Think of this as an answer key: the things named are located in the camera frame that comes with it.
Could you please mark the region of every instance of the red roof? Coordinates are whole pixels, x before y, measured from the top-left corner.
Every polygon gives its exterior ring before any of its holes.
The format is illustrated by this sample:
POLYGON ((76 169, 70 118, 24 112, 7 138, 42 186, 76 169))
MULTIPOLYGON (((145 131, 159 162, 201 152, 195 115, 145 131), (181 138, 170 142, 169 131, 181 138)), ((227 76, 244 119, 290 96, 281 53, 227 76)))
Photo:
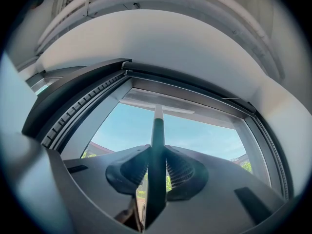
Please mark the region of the red roof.
POLYGON ((103 151, 105 151, 105 152, 107 152, 107 153, 114 153, 114 151, 112 151, 112 150, 109 150, 109 149, 107 149, 107 148, 105 148, 105 147, 102 147, 102 146, 100 146, 100 145, 98 145, 98 144, 95 144, 94 142, 92 142, 92 141, 90 141, 90 143, 89 143, 89 145, 93 145, 94 147, 96 147, 96 148, 98 148, 98 149, 101 149, 101 150, 103 150, 103 151))

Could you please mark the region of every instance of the metal rod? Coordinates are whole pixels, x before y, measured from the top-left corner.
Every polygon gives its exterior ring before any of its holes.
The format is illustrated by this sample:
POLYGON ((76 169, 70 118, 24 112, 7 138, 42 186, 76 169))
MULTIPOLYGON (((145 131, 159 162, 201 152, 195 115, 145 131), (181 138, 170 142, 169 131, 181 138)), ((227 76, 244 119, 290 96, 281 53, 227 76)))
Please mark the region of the metal rod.
POLYGON ((146 229, 158 217, 166 205, 165 131, 161 105, 155 106, 151 147, 148 165, 146 229))

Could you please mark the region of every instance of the blue sky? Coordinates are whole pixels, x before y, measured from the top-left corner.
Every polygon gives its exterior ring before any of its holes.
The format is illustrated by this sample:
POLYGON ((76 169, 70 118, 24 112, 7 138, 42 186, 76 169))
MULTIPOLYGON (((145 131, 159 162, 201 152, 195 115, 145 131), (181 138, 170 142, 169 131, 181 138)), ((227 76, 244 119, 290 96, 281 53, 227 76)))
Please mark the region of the blue sky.
MULTIPOLYGON (((118 104, 92 142, 115 152, 150 144, 154 112, 118 104)), ((164 115, 165 143, 230 159, 246 153, 234 129, 164 115)))

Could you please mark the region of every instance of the building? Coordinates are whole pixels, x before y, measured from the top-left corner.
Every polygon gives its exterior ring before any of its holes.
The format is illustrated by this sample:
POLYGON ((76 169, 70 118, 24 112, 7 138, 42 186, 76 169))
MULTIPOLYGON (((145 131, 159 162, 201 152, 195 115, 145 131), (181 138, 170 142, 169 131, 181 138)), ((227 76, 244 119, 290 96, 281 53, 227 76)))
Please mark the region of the building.
POLYGON ((249 159, 248 159, 247 154, 244 154, 244 155, 242 155, 241 157, 238 157, 238 158, 231 158, 231 161, 233 163, 238 164, 238 165, 241 166, 243 163, 249 162, 249 159))
POLYGON ((105 147, 102 147, 100 145, 95 144, 94 142, 90 142, 88 147, 86 148, 86 150, 84 150, 84 152, 86 153, 86 157, 89 156, 98 156, 98 155, 104 155, 104 154, 111 154, 114 153, 114 151, 109 150, 105 147))

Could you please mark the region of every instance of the window glass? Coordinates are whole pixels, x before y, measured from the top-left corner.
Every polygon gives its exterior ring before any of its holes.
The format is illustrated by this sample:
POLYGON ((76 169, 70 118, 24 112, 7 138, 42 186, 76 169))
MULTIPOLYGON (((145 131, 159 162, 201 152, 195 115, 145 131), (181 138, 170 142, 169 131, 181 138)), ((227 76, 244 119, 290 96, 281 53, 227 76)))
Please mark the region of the window glass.
POLYGON ((38 95, 57 80, 59 80, 59 78, 43 78, 34 86, 32 86, 31 89, 35 92, 36 95, 38 95))
POLYGON ((252 173, 246 150, 234 128, 233 116, 139 89, 132 89, 120 102, 100 126, 82 158, 150 144, 153 105, 162 104, 166 145, 227 159, 252 173))

